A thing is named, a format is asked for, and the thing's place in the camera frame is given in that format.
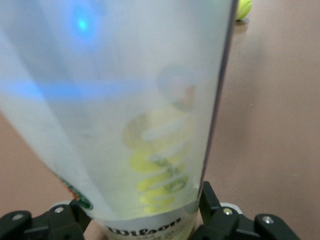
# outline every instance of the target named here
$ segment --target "yellow tennis ball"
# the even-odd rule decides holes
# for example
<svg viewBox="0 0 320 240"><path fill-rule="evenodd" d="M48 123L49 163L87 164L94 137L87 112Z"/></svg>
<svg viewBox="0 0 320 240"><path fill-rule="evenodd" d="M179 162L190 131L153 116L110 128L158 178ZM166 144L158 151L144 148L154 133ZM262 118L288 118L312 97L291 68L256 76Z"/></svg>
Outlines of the yellow tennis ball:
<svg viewBox="0 0 320 240"><path fill-rule="evenodd" d="M243 19L251 10L252 0L239 0L238 7L236 9L236 20Z"/></svg>

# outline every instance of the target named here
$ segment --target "metal bolt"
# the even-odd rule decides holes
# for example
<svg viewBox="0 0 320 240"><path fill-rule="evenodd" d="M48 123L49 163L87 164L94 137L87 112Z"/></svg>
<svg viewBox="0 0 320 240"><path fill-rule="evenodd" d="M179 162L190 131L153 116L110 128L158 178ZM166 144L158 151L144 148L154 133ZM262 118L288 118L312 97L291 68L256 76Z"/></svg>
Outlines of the metal bolt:
<svg viewBox="0 0 320 240"><path fill-rule="evenodd" d="M262 220L266 223L266 224L273 224L275 221L271 218L271 217L269 217L269 216L264 216L263 218L262 218Z"/></svg>
<svg viewBox="0 0 320 240"><path fill-rule="evenodd" d="M232 212L232 210L231 210L230 208L227 208L227 207L223 209L223 212L224 212L225 215L232 215L232 214L234 214L234 213Z"/></svg>
<svg viewBox="0 0 320 240"><path fill-rule="evenodd" d="M13 216L11 219L12 219L12 221L17 221L19 219L22 219L23 217L24 217L23 214L18 213L17 215Z"/></svg>
<svg viewBox="0 0 320 240"><path fill-rule="evenodd" d="M64 210L64 208L63 208L62 206L60 206L60 207L57 207L57 208L54 210L54 212L58 214L58 213L61 213L63 210Z"/></svg>

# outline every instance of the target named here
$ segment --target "brown floor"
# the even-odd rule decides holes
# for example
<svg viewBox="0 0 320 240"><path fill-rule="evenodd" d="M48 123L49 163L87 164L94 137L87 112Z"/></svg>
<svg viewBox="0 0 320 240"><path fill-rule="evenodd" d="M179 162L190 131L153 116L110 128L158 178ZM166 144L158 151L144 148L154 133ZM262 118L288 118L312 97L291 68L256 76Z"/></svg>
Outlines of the brown floor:
<svg viewBox="0 0 320 240"><path fill-rule="evenodd" d="M234 29L205 179L253 218L320 239L320 1L255 0ZM71 199L0 117L0 216ZM104 239L91 224L87 239Z"/></svg>

